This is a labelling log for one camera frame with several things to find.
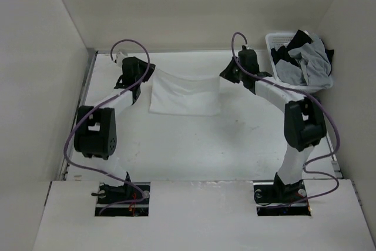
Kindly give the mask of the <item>white tank top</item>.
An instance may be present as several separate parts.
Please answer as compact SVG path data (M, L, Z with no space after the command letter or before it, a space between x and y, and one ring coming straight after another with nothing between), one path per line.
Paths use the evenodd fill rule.
M218 76L153 74L149 112L161 115L215 116L220 113Z

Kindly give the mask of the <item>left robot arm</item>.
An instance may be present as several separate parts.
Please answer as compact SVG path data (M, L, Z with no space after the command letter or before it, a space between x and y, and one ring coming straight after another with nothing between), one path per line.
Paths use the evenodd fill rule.
M125 55L121 55L116 63L122 73L113 91L94 105L79 108L76 123L80 127L75 131L73 146L83 157L93 160L92 168L130 181L115 154L118 145L116 120L120 113L136 103L141 84L150 79L156 65Z

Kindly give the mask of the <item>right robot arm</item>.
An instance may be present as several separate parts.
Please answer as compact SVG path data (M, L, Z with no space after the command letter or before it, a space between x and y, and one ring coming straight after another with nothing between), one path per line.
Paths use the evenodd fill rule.
M220 77L231 83L242 83L250 92L282 111L286 153L273 185L262 189L261 194L273 193L277 200L287 201L301 189L304 164L327 133L321 109L306 95L289 91L269 73L261 72L256 52L244 45Z

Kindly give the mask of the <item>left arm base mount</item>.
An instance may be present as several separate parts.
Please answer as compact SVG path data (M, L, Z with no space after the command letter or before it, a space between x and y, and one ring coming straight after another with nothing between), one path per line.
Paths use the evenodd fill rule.
M110 186L100 183L97 192L91 195L96 198L96 217L147 217L149 215L150 182L135 183L145 198L138 202L143 195L129 185Z

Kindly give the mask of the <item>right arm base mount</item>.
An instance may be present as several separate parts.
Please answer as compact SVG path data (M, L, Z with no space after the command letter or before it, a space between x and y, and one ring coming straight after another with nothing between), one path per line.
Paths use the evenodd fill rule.
M308 200L295 203L307 196L302 180L289 186L256 182L253 188L258 216L311 216Z

